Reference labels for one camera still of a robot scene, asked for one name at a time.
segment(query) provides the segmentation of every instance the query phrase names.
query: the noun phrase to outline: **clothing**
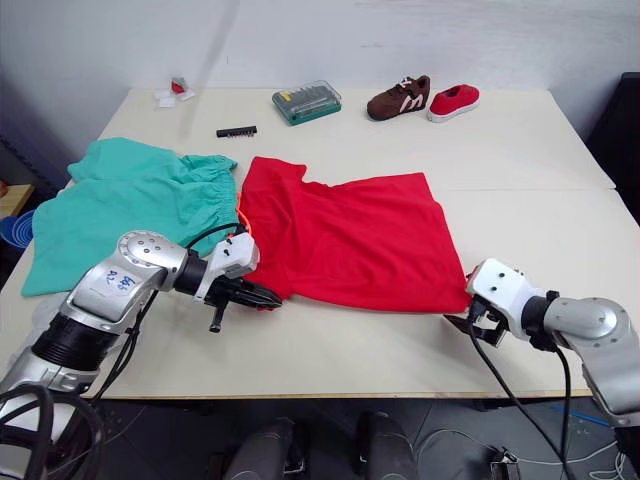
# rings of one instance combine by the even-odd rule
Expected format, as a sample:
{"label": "clothing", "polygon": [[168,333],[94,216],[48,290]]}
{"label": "clothing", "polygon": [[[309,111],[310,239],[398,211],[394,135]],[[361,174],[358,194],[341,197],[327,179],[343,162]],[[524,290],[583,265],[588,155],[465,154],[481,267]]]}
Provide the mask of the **clothing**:
{"label": "clothing", "polygon": [[247,278],[282,298],[403,312],[461,312],[465,277],[422,173],[329,187],[304,165],[256,157],[240,210],[260,248]]}
{"label": "clothing", "polygon": [[[237,222],[235,166],[227,157],[178,157],[125,138],[92,143],[68,168],[77,185],[36,210],[35,258],[22,294],[70,290],[130,230],[152,230],[186,245],[208,228]],[[211,235],[195,249],[206,254],[224,235]]]}

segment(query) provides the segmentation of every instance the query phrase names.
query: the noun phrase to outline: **black cable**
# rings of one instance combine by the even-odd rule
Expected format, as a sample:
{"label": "black cable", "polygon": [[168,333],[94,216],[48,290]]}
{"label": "black cable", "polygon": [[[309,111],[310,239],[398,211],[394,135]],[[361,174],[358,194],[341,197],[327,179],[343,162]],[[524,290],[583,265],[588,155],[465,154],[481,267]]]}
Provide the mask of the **black cable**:
{"label": "black cable", "polygon": [[118,354],[118,358],[116,358],[116,361],[111,367],[111,370],[109,371],[107,378],[102,384],[102,387],[100,387],[100,390],[98,390],[98,392],[91,399],[91,405],[93,406],[96,405],[98,400],[100,400],[102,398],[102,395],[104,395],[104,392],[107,391],[107,389],[113,384],[113,382],[115,382],[118,376],[124,371],[124,369],[129,364],[129,361],[133,356],[133,352],[138,342],[138,335],[140,334],[140,325],[142,324],[142,320],[144,319],[145,315],[151,308],[151,304],[156,299],[157,295],[158,295],[158,291],[154,290],[151,296],[149,297],[149,300],[145,304],[145,306],[142,308],[142,310],[138,312],[138,315],[136,315],[136,321],[133,327],[131,327],[129,336],[125,340],[124,345],[122,346],[122,349]]}
{"label": "black cable", "polygon": [[220,225],[218,227],[214,227],[214,228],[210,228],[209,230],[205,230],[200,235],[198,235],[196,238],[194,238],[189,243],[187,243],[187,248],[193,247],[200,240],[202,240],[205,237],[208,237],[212,233],[216,233],[216,232],[219,232],[220,230],[226,230],[227,228],[232,228],[232,227],[240,228],[240,229],[246,231],[246,227],[241,223],[226,223],[224,225]]}
{"label": "black cable", "polygon": [[4,425],[5,423],[9,423],[16,417],[19,417],[23,413],[27,413],[29,410],[33,410],[40,402],[38,400],[34,400],[33,402],[25,403],[24,405],[16,408],[15,410],[10,411],[4,417],[0,418],[0,425]]}
{"label": "black cable", "polygon": [[[108,445],[109,443],[113,442],[114,440],[120,438],[122,435],[124,435],[127,432],[127,430],[129,430],[129,428],[131,428],[131,426],[135,423],[135,421],[138,420],[138,418],[140,418],[140,415],[142,415],[142,413],[146,410],[146,408],[147,408],[146,406],[142,407],[140,409],[140,411],[138,411],[136,416],[133,417],[133,419],[120,432],[118,432],[115,435],[113,435],[112,437],[106,439],[105,442],[104,442],[105,446]],[[89,450],[90,450],[90,448],[87,448],[85,451],[81,452],[80,454],[76,455],[75,457],[71,458],[70,460],[67,460],[62,465],[57,466],[56,468],[54,468],[53,470],[51,470],[49,472],[49,475],[51,476],[54,473],[57,473],[57,472],[59,472],[60,470],[62,470],[64,468],[67,468],[72,463],[77,462],[82,457],[87,455],[89,453]]]}
{"label": "black cable", "polygon": [[16,477],[15,475],[11,475],[10,473],[0,472],[0,477],[11,478],[13,480],[22,480],[20,477]]}
{"label": "black cable", "polygon": [[40,480],[44,470],[53,430],[53,398],[43,385],[25,383],[0,394],[0,404],[23,395],[35,395],[40,407],[36,442],[24,474],[24,480]]}
{"label": "black cable", "polygon": [[86,463],[88,464],[82,478],[94,480],[98,476],[100,469],[100,460],[104,449],[105,435],[102,419],[98,416],[98,412],[89,405],[85,400],[74,395],[54,395],[56,403],[66,403],[76,409],[85,420],[91,431],[91,447],[87,455]]}
{"label": "black cable", "polygon": [[564,413],[562,415],[562,440],[560,443],[560,452],[566,460],[569,442],[569,415],[571,413],[571,371],[569,370],[567,357],[564,356],[560,347],[556,346],[555,353],[560,358],[560,362],[562,362],[562,369],[564,370]]}
{"label": "black cable", "polygon": [[558,458],[562,462],[562,468],[564,469],[565,473],[567,474],[567,477],[570,480],[573,479],[574,477],[573,477],[573,475],[571,474],[571,472],[569,470],[569,465],[567,464],[566,458],[564,457],[562,452],[560,452],[558,447],[553,443],[553,441],[551,440],[549,435],[547,435],[547,432],[545,432],[542,429],[540,424],[529,414],[529,412],[524,408],[524,405],[522,405],[522,403],[520,403],[520,400],[518,400],[516,398],[516,396],[513,394],[513,392],[509,388],[509,386],[506,384],[506,382],[502,378],[502,375],[500,375],[500,372],[498,372],[498,369],[495,367],[495,365],[489,359],[489,357],[487,357],[487,354],[484,353],[484,350],[482,350],[482,347],[480,346],[480,343],[478,342],[478,338],[476,337],[476,334],[475,334],[475,331],[474,331],[473,328],[469,329],[469,336],[471,337],[471,342],[473,343],[474,348],[478,352],[478,355],[480,355],[480,357],[482,358],[484,363],[487,365],[487,367],[489,367],[489,370],[491,370],[491,373],[493,373],[493,376],[496,377],[496,380],[498,381],[498,383],[500,384],[502,389],[505,391],[505,393],[507,394],[509,399],[514,403],[514,405],[516,407],[518,407],[518,409],[522,412],[522,414],[525,417],[527,417],[527,420],[529,420],[531,422],[531,424],[536,428],[536,430],[538,430],[538,432],[540,432],[540,435],[542,435],[542,437],[549,444],[549,446],[551,447],[553,452],[558,456]]}
{"label": "black cable", "polygon": [[47,465],[47,478],[51,480],[72,480],[80,478],[76,474],[85,465],[84,460],[77,462],[75,460],[83,458],[91,450],[92,446],[91,429],[84,421],[82,415],[74,411],[69,419],[69,423],[56,442],[57,455],[49,457]]}
{"label": "black cable", "polygon": [[0,444],[31,450],[38,440],[38,432],[13,425],[0,426]]}

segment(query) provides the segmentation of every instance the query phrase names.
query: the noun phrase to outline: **shoe stripe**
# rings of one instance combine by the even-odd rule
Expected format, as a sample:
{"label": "shoe stripe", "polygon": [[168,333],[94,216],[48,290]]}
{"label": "shoe stripe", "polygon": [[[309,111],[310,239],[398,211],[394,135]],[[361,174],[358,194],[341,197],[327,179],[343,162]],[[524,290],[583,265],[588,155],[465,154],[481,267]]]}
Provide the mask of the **shoe stripe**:
{"label": "shoe stripe", "polygon": [[411,105],[409,106],[409,110],[420,108],[422,106],[422,100],[422,94],[418,95],[416,98],[411,98],[411,95],[407,95],[407,98],[404,99],[404,102],[402,102],[402,106],[400,107],[400,113],[404,112],[409,103],[411,103]]}

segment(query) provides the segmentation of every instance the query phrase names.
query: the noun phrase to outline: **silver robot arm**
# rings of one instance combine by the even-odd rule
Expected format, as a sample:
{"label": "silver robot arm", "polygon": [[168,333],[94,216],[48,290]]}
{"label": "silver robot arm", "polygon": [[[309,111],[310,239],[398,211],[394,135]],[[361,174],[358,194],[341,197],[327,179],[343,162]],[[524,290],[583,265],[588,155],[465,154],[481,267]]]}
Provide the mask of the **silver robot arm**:
{"label": "silver robot arm", "polygon": [[[625,309],[604,298],[576,300],[534,288],[522,273],[495,259],[476,267],[467,291],[473,300],[466,324],[447,316],[459,329],[474,328],[494,346],[509,331],[540,350],[557,344],[578,354],[595,401],[640,471],[640,344]],[[473,312],[486,313],[497,329],[474,326],[479,316]]]}
{"label": "silver robot arm", "polygon": [[[255,270],[258,260],[258,248],[246,232],[220,242],[208,262],[157,233],[126,233],[115,252],[91,268],[69,293],[48,330],[20,353],[0,382],[0,394],[25,383],[64,394],[85,393],[109,348],[132,326],[154,291],[175,289],[214,306],[210,330],[216,332],[229,301],[279,307],[277,295],[241,278]],[[32,400],[32,395],[22,395],[0,401],[0,418]],[[69,405],[55,405],[54,442],[73,411]],[[31,410],[9,425],[35,431],[37,423],[38,412]]]}

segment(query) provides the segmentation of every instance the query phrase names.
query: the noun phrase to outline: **white table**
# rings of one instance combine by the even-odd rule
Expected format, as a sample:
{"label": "white table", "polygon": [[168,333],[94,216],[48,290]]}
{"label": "white table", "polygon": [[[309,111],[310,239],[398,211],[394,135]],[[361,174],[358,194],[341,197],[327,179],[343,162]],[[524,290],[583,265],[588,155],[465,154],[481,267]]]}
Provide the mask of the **white table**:
{"label": "white table", "polygon": [[[494,256],[537,286],[614,299],[638,328],[638,227],[547,93],[484,94],[476,111],[435,125],[424,112],[369,122],[363,108],[374,92],[343,91],[342,112],[296,127],[279,117],[270,93],[209,90],[198,104],[155,111],[151,92],[132,91],[102,136],[229,155],[240,164],[238,185],[255,154],[306,163],[307,180],[329,184],[425,171],[467,271]],[[254,138],[215,137],[218,128],[251,124]],[[41,300],[19,295],[31,261],[32,247],[0,295],[3,366]],[[106,396],[504,396],[470,340],[441,317],[295,297],[270,313],[230,306],[214,335],[211,314],[184,295],[160,294],[134,359]],[[554,355],[510,336],[486,349],[518,394],[561,394]],[[577,357],[569,360],[574,394],[587,394]]]}

